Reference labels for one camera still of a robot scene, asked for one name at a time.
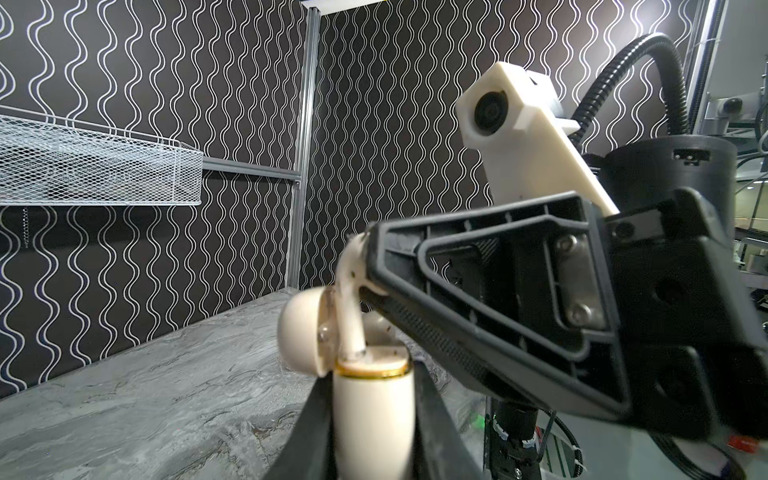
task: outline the black wavy-patterned wallpaper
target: black wavy-patterned wallpaper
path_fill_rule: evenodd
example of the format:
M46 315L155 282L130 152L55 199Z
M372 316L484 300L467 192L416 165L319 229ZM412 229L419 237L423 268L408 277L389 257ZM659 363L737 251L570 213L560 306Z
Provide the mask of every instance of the black wavy-patterned wallpaper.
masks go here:
M492 202L453 102L495 61L552 78L572 112L629 41L662 31L684 55L698 0L390 0L322 17L303 287L333 281L367 223ZM664 133L650 60L617 86L588 151Z
M0 104L293 166L293 0L0 0ZM291 185L197 207L0 208L0 397L284 286Z

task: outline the white cylindrical object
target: white cylindrical object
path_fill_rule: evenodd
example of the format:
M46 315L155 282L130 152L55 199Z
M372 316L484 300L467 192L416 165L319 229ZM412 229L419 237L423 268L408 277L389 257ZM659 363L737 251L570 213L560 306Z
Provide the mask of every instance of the white cylindrical object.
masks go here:
M413 371L370 379L333 375L333 433L342 480L408 480L415 434Z

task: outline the gray marble countertop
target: gray marble countertop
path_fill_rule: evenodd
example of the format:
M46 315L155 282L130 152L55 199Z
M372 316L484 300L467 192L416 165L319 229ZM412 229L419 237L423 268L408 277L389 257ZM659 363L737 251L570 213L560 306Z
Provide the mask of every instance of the gray marble countertop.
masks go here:
M284 289L0 400L0 478L260 478L314 378L280 360ZM412 352L423 356L418 346ZM427 359L470 452L484 399Z

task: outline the white wire shelf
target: white wire shelf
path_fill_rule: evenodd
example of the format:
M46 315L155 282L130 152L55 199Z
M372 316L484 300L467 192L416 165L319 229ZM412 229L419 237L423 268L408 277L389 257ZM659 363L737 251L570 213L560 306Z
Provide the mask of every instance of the white wire shelf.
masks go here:
M0 205L198 205L203 152L0 105Z

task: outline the white plastic part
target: white plastic part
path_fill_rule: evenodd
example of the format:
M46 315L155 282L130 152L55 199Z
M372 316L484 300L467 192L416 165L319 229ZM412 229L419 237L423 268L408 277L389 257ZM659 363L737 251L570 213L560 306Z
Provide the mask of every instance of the white plastic part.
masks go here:
M413 371L389 379L333 376L333 434L342 480L411 478Z
M411 361L408 347L395 340L382 345L369 345L361 357L354 360L336 359L336 373L348 376L380 378L392 372L404 372Z
M307 8L317 8L321 15L341 12L350 8L362 7L372 3L382 2L383 0L300 0L301 5Z
M338 339L333 288L321 286L293 296L277 321L280 357L292 370L323 377L336 362Z
M539 101L543 102L547 108L549 108L549 111L552 112L555 120L562 120L564 115L563 105L558 99L558 94L554 91L552 80L547 75L538 73L537 71L526 70L525 74L531 79L533 90L536 92ZM569 119L568 122L573 122L578 125L576 120Z
M395 336L395 326L375 310L362 315L362 327L369 345L401 344Z
M347 243L336 265L336 321L339 327L340 359L358 359L366 351L360 288L366 286L374 293L386 295L384 290L368 280L366 246L366 233L355 236Z
M506 94L508 112L504 124L487 135L475 124L475 106L492 91ZM537 88L531 72L496 62L458 98L456 115L464 146L480 151L497 204L575 190L604 215L618 213L566 136L566 131L575 131L575 122L555 118L550 95Z

